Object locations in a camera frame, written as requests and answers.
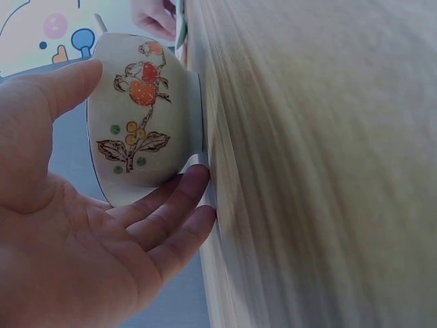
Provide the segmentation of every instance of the gray floor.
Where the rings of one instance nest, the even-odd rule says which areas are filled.
[[[50,170],[70,180],[79,192],[103,199],[91,164],[85,114],[85,105],[81,104],[56,121]],[[149,308],[121,327],[209,328],[199,254],[164,287]]]

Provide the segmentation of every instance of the wooden board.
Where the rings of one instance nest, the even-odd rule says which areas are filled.
[[[437,3],[189,0],[213,328],[437,327]]]

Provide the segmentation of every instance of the blue cartoon shape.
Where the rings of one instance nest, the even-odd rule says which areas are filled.
[[[78,29],[71,36],[73,47],[82,52],[82,58],[91,57],[91,48],[94,45],[96,37],[91,29]]]

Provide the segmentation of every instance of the cartoon illustration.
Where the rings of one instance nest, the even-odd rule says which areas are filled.
[[[5,0],[0,13],[0,71],[6,77],[91,56],[102,33],[90,1]]]
[[[169,88],[169,81],[161,77],[161,70],[166,65],[165,54],[157,42],[151,43],[152,47],[146,49],[147,44],[139,47],[139,52],[146,57],[150,55],[160,55],[163,62],[159,66],[155,66],[150,61],[140,61],[127,65],[124,74],[117,74],[114,79],[114,88],[118,92],[129,93],[130,98],[139,106],[147,107],[148,113],[143,118],[140,124],[131,121],[126,125],[126,135],[123,141],[121,140],[102,140],[98,141],[98,150],[105,156],[108,161],[122,162],[125,168],[118,165],[114,167],[114,174],[121,174],[126,170],[126,173],[134,169],[134,165],[139,167],[144,166],[147,161],[144,156],[137,156],[139,152],[158,152],[164,148],[170,136],[156,131],[147,132],[147,123],[153,116],[154,105],[157,98],[171,103],[168,94],[159,92],[160,84],[163,84],[166,89]],[[120,125],[114,124],[110,127],[110,132],[113,135],[121,133]]]

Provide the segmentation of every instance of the hand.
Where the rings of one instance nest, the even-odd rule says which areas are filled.
[[[93,59],[0,85],[2,327],[115,326],[151,303],[214,224],[212,208],[195,209],[209,181],[200,165],[119,208],[48,172],[53,121],[101,73]]]
[[[170,0],[130,0],[132,19],[157,38],[176,38],[176,8]]]

